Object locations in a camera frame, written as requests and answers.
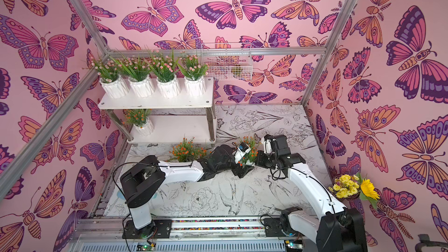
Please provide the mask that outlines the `orange flower pot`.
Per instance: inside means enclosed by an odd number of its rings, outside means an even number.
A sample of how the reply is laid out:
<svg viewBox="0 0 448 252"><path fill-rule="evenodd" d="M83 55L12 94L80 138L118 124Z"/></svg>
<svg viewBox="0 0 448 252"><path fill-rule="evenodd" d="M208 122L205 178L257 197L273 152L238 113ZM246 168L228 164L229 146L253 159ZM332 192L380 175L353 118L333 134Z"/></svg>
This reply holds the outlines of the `orange flower pot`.
<svg viewBox="0 0 448 252"><path fill-rule="evenodd" d="M244 136L240 140L239 144L241 142L245 142L249 147L251 147L251 151L245 155L245 157L242 159L242 163L238 163L238 164L254 166L255 159L256 159L257 153L258 153L258 143L252 136Z"/></svg>
<svg viewBox="0 0 448 252"><path fill-rule="evenodd" d="M131 124L139 135L151 135L155 130L155 126L149 117L151 113L150 108L127 109L125 111L126 122Z"/></svg>
<svg viewBox="0 0 448 252"><path fill-rule="evenodd" d="M182 142L172 148L170 154L178 162L192 162L208 155L207 150L194 143L194 137L183 138Z"/></svg>

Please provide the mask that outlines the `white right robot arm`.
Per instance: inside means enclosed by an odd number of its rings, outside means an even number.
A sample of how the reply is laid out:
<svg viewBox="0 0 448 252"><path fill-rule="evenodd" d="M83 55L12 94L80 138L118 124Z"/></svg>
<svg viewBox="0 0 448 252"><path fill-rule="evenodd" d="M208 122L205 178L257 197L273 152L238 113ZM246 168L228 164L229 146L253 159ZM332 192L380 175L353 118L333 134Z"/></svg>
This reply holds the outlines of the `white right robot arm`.
<svg viewBox="0 0 448 252"><path fill-rule="evenodd" d="M356 208L347 208L312 173L300 154L293 154L284 135L266 135L255 164L280 172L293 182L315 211L315 217L298 208L281 212L285 233L300 233L320 252L365 252L368 249L364 219Z"/></svg>

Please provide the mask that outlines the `pink flower pot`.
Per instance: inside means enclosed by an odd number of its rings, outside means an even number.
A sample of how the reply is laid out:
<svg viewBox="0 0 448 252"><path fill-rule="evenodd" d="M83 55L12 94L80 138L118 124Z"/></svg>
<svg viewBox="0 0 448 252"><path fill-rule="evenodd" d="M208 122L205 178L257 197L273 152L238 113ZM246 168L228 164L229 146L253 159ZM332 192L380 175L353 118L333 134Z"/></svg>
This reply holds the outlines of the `pink flower pot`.
<svg viewBox="0 0 448 252"><path fill-rule="evenodd" d="M208 65L202 64L196 55L184 55L179 58L179 70L184 75L187 94L191 97L202 96L205 91L205 76Z"/></svg>
<svg viewBox="0 0 448 252"><path fill-rule="evenodd" d="M151 80L151 70L147 60L140 57L125 57L114 60L122 75L129 81L131 90L138 98L148 98L154 94L155 87Z"/></svg>
<svg viewBox="0 0 448 252"><path fill-rule="evenodd" d="M128 94L130 89L121 74L116 59L112 57L108 57L106 60L88 58L87 68L96 71L99 82L108 97L119 99Z"/></svg>
<svg viewBox="0 0 448 252"><path fill-rule="evenodd" d="M156 76L157 87L162 96L167 99L175 98L180 94L181 89L176 74L179 70L179 62L178 58L175 58L174 51L170 54L151 51L149 55L148 66Z"/></svg>

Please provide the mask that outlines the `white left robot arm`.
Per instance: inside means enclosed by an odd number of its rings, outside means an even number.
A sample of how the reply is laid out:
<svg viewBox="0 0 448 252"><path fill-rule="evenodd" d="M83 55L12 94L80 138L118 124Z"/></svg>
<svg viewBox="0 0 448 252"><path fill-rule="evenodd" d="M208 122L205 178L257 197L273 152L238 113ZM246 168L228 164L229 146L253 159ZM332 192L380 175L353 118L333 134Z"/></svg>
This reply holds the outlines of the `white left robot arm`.
<svg viewBox="0 0 448 252"><path fill-rule="evenodd" d="M204 182L218 173L231 170L235 176L243 177L243 158L251 148L241 143L216 147L207 158L186 163L162 162L149 155L120 177L121 188L136 230L154 226L149 201L164 184L177 182Z"/></svg>

